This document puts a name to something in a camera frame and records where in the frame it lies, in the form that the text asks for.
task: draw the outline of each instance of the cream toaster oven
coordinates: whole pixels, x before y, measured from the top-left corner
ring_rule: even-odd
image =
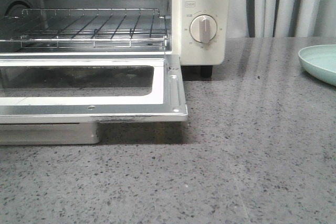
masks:
[[[181,65],[224,60],[229,0],[0,0],[0,144],[185,121]]]

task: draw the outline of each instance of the light blue plate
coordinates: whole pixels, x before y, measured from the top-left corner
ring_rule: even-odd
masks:
[[[312,76],[336,86],[336,45],[303,48],[299,51],[299,59]]]

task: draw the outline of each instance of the wire rack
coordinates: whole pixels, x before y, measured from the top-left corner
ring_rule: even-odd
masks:
[[[21,48],[162,49],[169,39],[166,17],[155,8],[24,9],[0,20],[0,28],[0,42]]]

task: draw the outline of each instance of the temperature knob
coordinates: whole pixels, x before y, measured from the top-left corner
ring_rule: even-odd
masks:
[[[190,25],[190,34],[194,40],[208,44],[212,40],[217,32],[216,21],[208,16],[201,15],[196,17]]]

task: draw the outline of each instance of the curtain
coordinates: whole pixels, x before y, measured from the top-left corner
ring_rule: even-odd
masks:
[[[336,0],[230,0],[228,38],[336,36]]]

